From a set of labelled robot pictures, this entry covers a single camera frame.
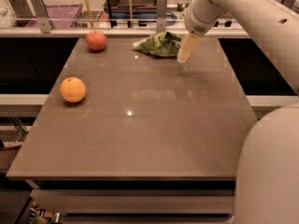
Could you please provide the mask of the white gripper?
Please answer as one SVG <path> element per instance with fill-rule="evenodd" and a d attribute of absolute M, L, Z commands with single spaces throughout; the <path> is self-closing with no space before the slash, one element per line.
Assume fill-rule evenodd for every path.
<path fill-rule="evenodd" d="M 199 36 L 206 34 L 219 17 L 219 8 L 212 5 L 190 4 L 185 9 L 184 22 L 189 31 L 183 36 L 178 51 L 177 61 L 186 63 L 199 44 Z"/>

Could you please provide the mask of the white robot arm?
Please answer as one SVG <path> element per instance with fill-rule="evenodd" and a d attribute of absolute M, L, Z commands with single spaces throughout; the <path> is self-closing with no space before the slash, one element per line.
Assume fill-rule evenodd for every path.
<path fill-rule="evenodd" d="M 227 12 L 298 91 L 299 17 L 275 0 L 192 0 L 178 61 Z M 250 130 L 237 168 L 234 224 L 299 224 L 299 104 L 268 113 Z"/>

